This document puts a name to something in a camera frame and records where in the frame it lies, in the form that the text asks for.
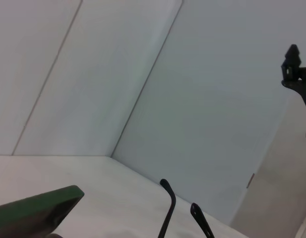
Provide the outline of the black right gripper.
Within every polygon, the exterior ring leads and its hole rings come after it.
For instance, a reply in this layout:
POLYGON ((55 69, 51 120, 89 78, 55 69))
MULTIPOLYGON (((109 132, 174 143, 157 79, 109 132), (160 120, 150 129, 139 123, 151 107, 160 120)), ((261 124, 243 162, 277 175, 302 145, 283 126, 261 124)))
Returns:
POLYGON ((297 92, 306 106, 306 67, 300 67, 300 51, 298 46, 292 44, 285 53, 285 60, 281 65, 282 85, 297 92))

